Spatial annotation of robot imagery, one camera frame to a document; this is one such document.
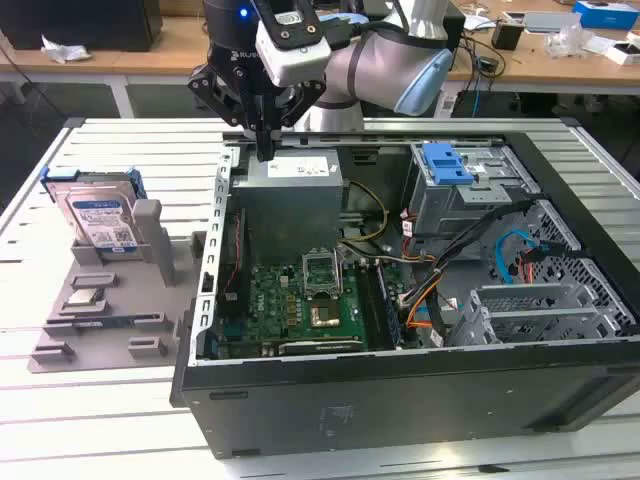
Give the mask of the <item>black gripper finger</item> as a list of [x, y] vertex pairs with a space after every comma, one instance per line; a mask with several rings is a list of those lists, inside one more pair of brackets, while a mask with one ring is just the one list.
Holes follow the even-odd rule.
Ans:
[[324, 94], [323, 80], [275, 87], [267, 95], [267, 160], [273, 159], [283, 127], [293, 127]]
[[259, 161], [269, 160], [269, 131], [265, 126], [263, 96], [254, 91], [249, 71], [241, 66], [231, 70], [230, 81], [218, 83], [220, 76], [211, 65], [196, 69], [189, 79], [191, 92], [230, 126], [241, 126], [256, 144]]

